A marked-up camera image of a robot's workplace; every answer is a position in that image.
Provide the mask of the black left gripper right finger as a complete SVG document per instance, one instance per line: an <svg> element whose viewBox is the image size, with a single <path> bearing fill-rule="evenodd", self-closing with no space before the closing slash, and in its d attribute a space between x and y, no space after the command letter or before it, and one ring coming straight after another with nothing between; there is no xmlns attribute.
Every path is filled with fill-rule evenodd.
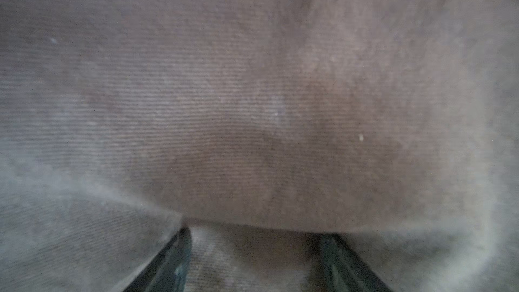
<svg viewBox="0 0 519 292"><path fill-rule="evenodd" d="M391 292L339 235L321 235L319 251L327 291Z"/></svg>

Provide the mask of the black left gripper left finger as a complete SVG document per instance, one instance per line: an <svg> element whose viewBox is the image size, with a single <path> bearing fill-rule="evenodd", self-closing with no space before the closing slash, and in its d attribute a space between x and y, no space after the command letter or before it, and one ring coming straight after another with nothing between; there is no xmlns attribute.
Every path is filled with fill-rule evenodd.
<svg viewBox="0 0 519 292"><path fill-rule="evenodd" d="M191 233L182 228L124 292L183 292L191 258Z"/></svg>

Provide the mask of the brown trousers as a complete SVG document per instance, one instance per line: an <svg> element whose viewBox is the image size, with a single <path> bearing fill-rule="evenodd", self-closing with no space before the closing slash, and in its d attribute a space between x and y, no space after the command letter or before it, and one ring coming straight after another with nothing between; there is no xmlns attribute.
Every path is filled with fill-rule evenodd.
<svg viewBox="0 0 519 292"><path fill-rule="evenodd" d="M518 290L518 0L1 0L1 290Z"/></svg>

